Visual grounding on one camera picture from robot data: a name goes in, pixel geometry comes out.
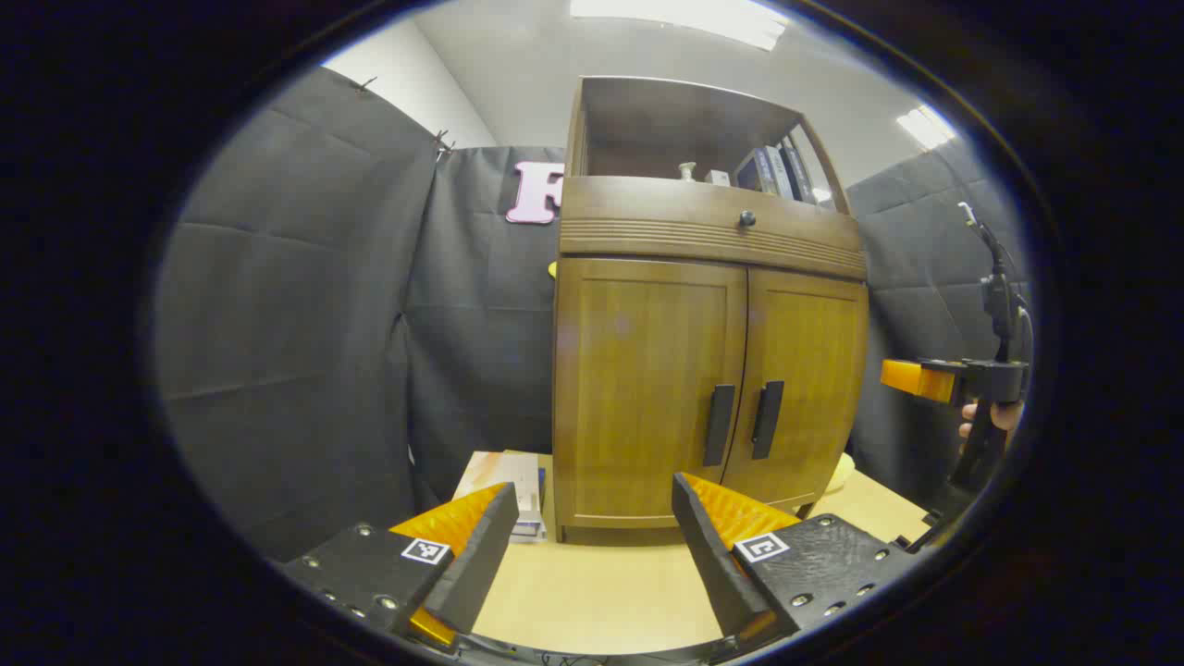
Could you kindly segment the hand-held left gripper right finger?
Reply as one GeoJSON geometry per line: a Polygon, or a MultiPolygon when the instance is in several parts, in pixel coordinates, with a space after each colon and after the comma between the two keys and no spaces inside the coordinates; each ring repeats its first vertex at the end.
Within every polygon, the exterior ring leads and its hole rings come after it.
{"type": "Polygon", "coordinates": [[[858,610],[918,559],[836,514],[800,519],[693,474],[673,474],[670,502],[718,625],[739,642],[858,610]]]}

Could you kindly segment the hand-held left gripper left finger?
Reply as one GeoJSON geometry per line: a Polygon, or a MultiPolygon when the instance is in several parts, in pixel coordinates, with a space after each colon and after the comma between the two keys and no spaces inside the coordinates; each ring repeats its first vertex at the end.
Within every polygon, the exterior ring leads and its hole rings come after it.
{"type": "Polygon", "coordinates": [[[472,630],[517,520],[515,485],[496,482],[390,529],[350,525],[278,569],[358,623],[453,648],[472,630]]]}

